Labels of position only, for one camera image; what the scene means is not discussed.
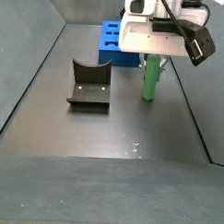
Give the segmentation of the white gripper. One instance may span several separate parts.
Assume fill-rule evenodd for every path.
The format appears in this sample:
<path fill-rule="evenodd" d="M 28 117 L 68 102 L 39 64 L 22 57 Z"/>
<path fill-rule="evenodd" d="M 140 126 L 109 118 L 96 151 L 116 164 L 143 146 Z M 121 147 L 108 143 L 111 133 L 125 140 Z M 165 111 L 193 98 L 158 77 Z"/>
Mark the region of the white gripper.
<path fill-rule="evenodd" d="M 159 82 L 161 73 L 166 70 L 170 61 L 170 55 L 188 54 L 183 37 L 174 32 L 152 30 L 153 17 L 170 18 L 174 21 L 189 20 L 205 27 L 207 9 L 199 0 L 125 0 L 119 47 L 123 52 L 139 53 L 143 79 L 147 71 L 144 53 L 164 55 L 158 71 Z"/>

